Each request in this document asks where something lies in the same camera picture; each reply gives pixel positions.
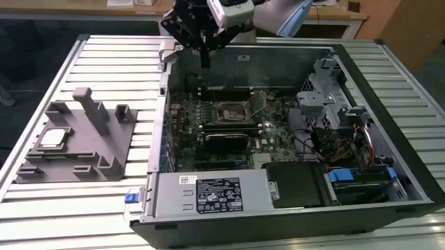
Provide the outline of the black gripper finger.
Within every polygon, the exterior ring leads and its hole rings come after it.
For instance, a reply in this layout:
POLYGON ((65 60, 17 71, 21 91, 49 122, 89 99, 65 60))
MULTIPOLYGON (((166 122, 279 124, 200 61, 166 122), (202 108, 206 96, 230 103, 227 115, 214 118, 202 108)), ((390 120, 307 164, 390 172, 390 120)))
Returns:
POLYGON ((174 14, 174 10, 164 14, 160 25, 184 48, 191 48, 199 53, 200 67, 206 68, 206 45, 200 36, 200 31, 194 33, 183 31, 182 33, 178 33, 175 31, 176 16, 174 14))
POLYGON ((228 29, 223 29, 222 31, 206 30, 206 68, 211 66, 211 52, 224 48, 230 41, 228 29))

